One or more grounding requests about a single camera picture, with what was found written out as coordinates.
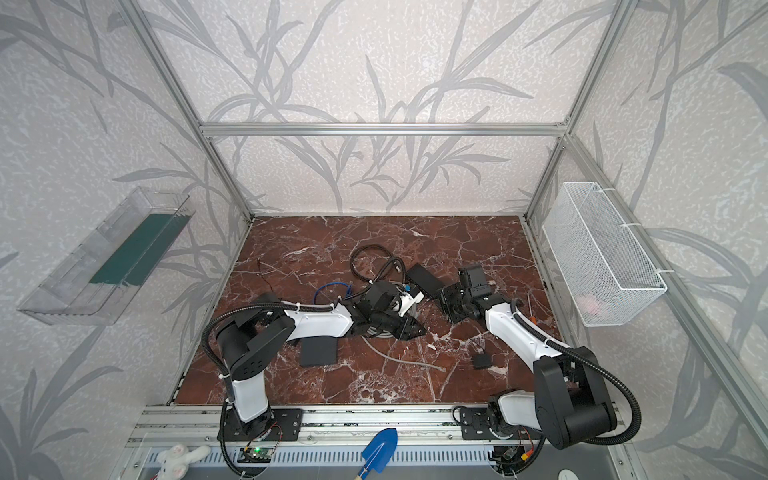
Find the black power adapter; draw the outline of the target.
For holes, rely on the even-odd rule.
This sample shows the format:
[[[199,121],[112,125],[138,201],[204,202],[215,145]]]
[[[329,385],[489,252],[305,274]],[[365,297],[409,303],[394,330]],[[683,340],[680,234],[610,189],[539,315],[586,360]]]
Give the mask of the black power adapter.
[[[472,357],[472,366],[475,370],[489,369],[493,366],[492,356],[487,353],[480,353]]]

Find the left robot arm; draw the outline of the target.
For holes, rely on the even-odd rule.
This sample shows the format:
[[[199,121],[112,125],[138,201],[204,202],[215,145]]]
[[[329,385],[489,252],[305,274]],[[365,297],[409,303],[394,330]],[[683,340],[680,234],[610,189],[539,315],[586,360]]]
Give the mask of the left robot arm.
[[[416,287],[379,280],[331,304],[306,305],[266,294],[204,327],[200,348],[219,370],[237,426],[258,435],[272,425],[265,370],[283,345],[306,338],[386,333],[398,341],[426,334],[411,310],[426,299]]]

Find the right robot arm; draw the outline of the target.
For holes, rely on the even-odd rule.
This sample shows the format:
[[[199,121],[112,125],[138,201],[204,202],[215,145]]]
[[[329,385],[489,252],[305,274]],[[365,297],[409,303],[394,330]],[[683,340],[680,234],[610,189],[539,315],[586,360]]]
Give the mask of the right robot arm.
[[[458,282],[438,290],[438,301],[449,320],[477,321],[533,373],[533,391],[489,401],[497,427],[537,430],[560,450],[578,443],[620,445],[639,433],[642,411],[629,387],[589,348],[572,347],[538,327],[520,300],[493,289],[481,266],[461,268]]]

